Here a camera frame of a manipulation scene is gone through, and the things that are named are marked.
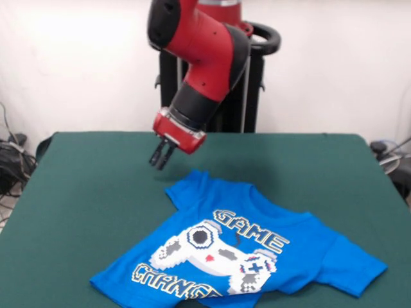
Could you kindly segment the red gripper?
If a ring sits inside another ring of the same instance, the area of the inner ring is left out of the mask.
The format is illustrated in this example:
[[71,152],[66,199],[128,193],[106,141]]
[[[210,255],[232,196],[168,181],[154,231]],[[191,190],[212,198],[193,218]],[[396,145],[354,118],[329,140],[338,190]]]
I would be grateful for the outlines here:
[[[164,169],[176,147],[190,155],[196,152],[206,140],[206,133],[202,130],[194,131],[178,123],[171,116],[168,107],[162,107],[158,111],[153,122],[153,130],[158,136],[165,137],[160,140],[149,160],[150,165],[157,165],[158,170]],[[162,155],[162,150],[168,143],[167,140],[173,144],[169,143],[167,151]]]

